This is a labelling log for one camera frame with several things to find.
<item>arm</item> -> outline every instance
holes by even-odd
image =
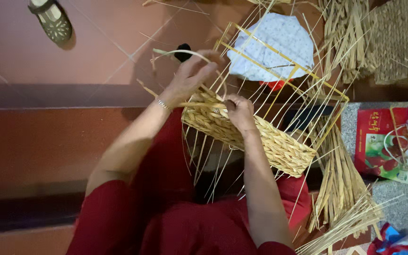
[[[293,248],[286,212],[264,152],[261,134],[254,123],[253,105],[235,94],[227,99],[228,116],[241,132],[245,145],[243,179],[250,235],[257,247],[275,241]]]
[[[213,61],[219,62],[216,52],[199,51]],[[217,63],[206,64],[198,56],[192,56],[180,65],[171,84],[158,97],[166,106],[173,109],[187,100],[207,77],[217,69]],[[124,180],[129,183],[150,147],[152,139],[160,131],[170,115],[157,100],[127,127],[102,155],[101,160],[89,177],[86,195],[95,188],[111,180]]]

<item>yellow metal frame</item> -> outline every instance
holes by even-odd
[[[229,45],[228,43],[226,43],[224,40],[227,38],[227,34],[228,31],[230,30],[230,28],[235,27],[237,30],[239,30],[240,33],[245,33],[249,36],[249,39],[253,39],[257,42],[259,42],[261,45],[263,45],[264,47],[269,48],[271,51],[277,53],[278,55],[280,55],[281,57],[283,57],[284,59],[286,59],[287,61],[289,61],[291,64],[291,66],[294,66],[293,70],[291,71],[291,73],[289,74],[289,76],[287,77],[287,79],[284,79],[283,77],[281,77],[280,75],[278,75],[275,72],[272,72],[271,70],[269,70],[267,67],[263,66],[262,64],[258,63],[257,61],[253,60],[252,58],[248,57],[247,55],[243,54],[242,52],[236,50],[234,47],[232,47],[231,45]],[[341,115],[342,111],[345,109],[345,107],[347,106],[346,104],[349,102],[349,98],[344,95],[344,93],[342,93],[341,91],[337,90],[334,86],[328,84],[326,81],[322,81],[321,78],[319,76],[317,76],[315,73],[313,73],[311,70],[309,70],[306,67],[303,67],[301,65],[299,65],[297,62],[293,61],[292,59],[290,59],[289,57],[287,57],[286,55],[282,54],[281,52],[279,52],[277,49],[273,48],[272,46],[270,46],[269,44],[265,43],[264,41],[260,40],[259,38],[257,38],[256,36],[254,36],[251,32],[249,32],[248,30],[242,28],[241,26],[235,24],[234,22],[230,22],[226,28],[226,30],[223,33],[223,36],[217,40],[217,42],[215,43],[214,46],[214,50],[218,51],[218,48],[220,46],[224,46],[225,48],[232,50],[234,52],[236,52],[237,54],[239,54],[240,56],[242,56],[243,58],[245,58],[248,61],[251,61],[253,64],[257,65],[258,67],[266,70],[267,72],[273,74],[275,77],[277,77],[279,80],[285,82],[285,84],[291,86],[294,90],[296,90],[296,92],[300,95],[300,96],[305,96],[307,99],[310,98],[315,98],[315,99],[323,99],[326,98],[329,101],[330,100],[334,100],[334,101],[340,101],[340,103],[342,103],[342,105],[339,106],[339,109],[337,111],[335,111],[332,115],[332,117],[334,117],[333,120],[331,120],[331,123],[329,123],[329,125],[326,127],[325,133],[324,135],[317,139],[317,144],[314,147],[314,149],[318,149],[320,147],[320,145],[322,144],[323,140],[325,139],[325,137],[328,135],[328,133],[330,132],[332,126],[336,123],[337,119],[339,118],[339,116]],[[326,96],[326,95],[315,95],[312,92],[307,92],[305,93],[303,90],[297,88],[294,84],[291,84],[289,82],[289,80],[292,78],[292,75],[297,72],[298,69],[303,70],[304,72],[306,72],[309,76],[311,76],[312,78],[316,79],[318,82],[321,82],[322,84],[324,84],[326,87],[331,88],[332,91],[336,92],[337,95],[332,95],[332,96]],[[274,102],[276,101],[276,99],[278,98],[281,90],[278,91],[278,94],[275,97]]]

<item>red clothing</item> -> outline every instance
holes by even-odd
[[[256,249],[248,232],[245,198],[192,202],[180,113],[174,111],[163,126],[129,186],[110,181],[86,197],[67,254],[295,254],[277,242]],[[303,177],[277,181],[287,215],[302,183]],[[309,211],[305,183],[290,227]]]

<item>woven basket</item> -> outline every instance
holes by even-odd
[[[198,92],[192,96],[192,102],[221,103],[218,95]],[[213,138],[232,147],[244,150],[243,138],[228,118],[226,109],[207,106],[186,107],[182,121]],[[261,117],[254,116],[261,133],[265,154],[271,166],[294,176],[300,177],[311,164],[316,151],[297,142],[283,131],[276,129]]]
[[[408,0],[392,0],[373,10],[371,43],[376,84],[408,84]]]

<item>braided straw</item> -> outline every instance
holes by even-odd
[[[192,96],[192,102],[216,103],[222,100],[207,92],[198,92]],[[233,147],[241,150],[243,137],[231,123],[227,110],[207,106],[186,107],[182,113],[182,121]],[[271,166],[293,176],[300,177],[303,171],[311,164],[316,151],[297,142],[283,131],[276,129],[269,122],[259,116],[254,121],[261,133],[265,154]]]

